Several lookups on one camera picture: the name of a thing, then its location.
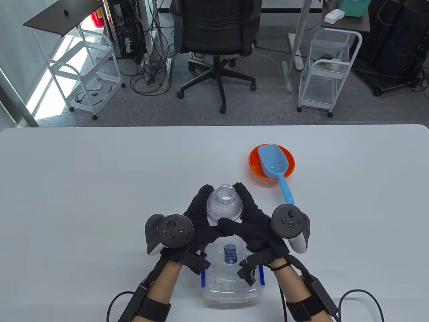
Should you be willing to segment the person's left hand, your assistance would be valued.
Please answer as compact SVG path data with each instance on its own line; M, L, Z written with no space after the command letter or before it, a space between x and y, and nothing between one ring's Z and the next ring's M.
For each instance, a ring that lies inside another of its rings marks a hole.
M188 254L196 253L200 248L225 236L217 227L210 226L208 223L206 203L213 191L213 186L209 184L205 184L199 189L183 214L191 221L194 228L191 240L180 248L163 248L160 252L162 258L187 265L185 264L185 257Z

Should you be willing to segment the person's right hand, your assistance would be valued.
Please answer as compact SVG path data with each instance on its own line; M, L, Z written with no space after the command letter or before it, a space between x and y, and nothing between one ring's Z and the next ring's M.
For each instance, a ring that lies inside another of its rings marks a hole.
M233 188L242 201L241 222L221 218L217 223L218 228L225 233L240 236L251 247L252 253L267 251L269 256L265 265L269 265L273 271L290 266L286 259L290 251L284 240L274 233L271 218L256 205L251 193L241 182L233 184Z

